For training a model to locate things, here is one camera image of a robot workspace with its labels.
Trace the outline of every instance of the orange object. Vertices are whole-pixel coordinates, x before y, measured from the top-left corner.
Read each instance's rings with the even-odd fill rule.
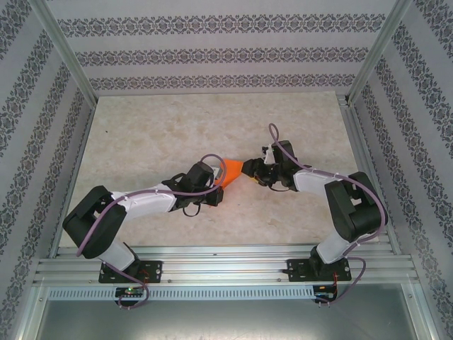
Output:
[[[242,174],[243,161],[234,161],[232,159],[224,159],[226,169],[224,169],[223,164],[220,164],[222,171],[226,171],[226,176],[224,183],[222,183],[222,188],[227,187],[232,181],[237,179]]]

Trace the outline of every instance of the floral patterned wall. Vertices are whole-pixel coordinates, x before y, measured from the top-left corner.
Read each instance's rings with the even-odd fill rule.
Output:
[[[91,109],[25,0],[0,0],[0,339],[47,257]]]
[[[345,94],[394,0],[47,3],[99,96]]]
[[[453,339],[452,51],[453,1],[415,0],[355,103],[443,339]]]

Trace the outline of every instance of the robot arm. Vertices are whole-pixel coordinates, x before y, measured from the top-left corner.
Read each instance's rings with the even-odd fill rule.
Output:
[[[289,141],[281,141],[280,145],[294,157]],[[361,188],[339,178],[302,169],[275,143],[263,147],[262,158],[244,162],[242,172],[262,186],[273,188],[280,182],[292,191],[315,193],[328,203],[335,230],[311,252],[310,266],[315,276],[320,275],[326,265],[340,261],[355,242],[376,232],[381,224],[376,202]],[[376,195],[365,173],[357,172],[349,178]]]
[[[139,268],[137,255],[126,244],[115,239],[121,224],[144,215],[184,209],[191,203],[217,206],[223,198],[222,187],[208,194],[193,195],[193,193],[202,193],[212,188],[218,175],[220,168],[213,168],[199,161],[188,173],[178,174],[157,186],[143,190],[143,194],[135,192],[131,197],[127,196],[128,192],[110,192],[104,186],[96,186],[64,219],[63,228],[80,247],[99,214],[112,202],[124,197],[98,221],[82,254],[87,259],[98,257],[101,261],[135,277]]]

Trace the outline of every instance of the marble surface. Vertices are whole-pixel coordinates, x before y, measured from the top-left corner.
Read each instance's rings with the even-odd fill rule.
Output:
[[[260,157],[261,147],[272,141],[271,122],[305,164],[342,174],[357,171],[333,92],[102,97],[70,209],[94,186],[148,188],[188,171],[207,153]],[[145,216],[124,223],[118,237],[131,246],[311,244],[332,229],[322,198],[276,193],[243,175],[225,189],[216,208],[203,205],[192,218],[181,210]],[[60,246],[74,246],[66,233]]]

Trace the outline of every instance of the enclosure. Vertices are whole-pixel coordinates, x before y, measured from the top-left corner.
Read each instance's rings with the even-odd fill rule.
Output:
[[[452,0],[0,9],[0,339],[453,339]],[[94,186],[147,188],[204,154],[259,157],[269,123],[304,164],[365,172],[385,205],[351,294],[316,306],[314,283],[283,272],[333,229],[326,203],[242,176],[194,218],[122,226],[163,266],[147,305],[118,310],[100,261],[76,258],[68,212]]]

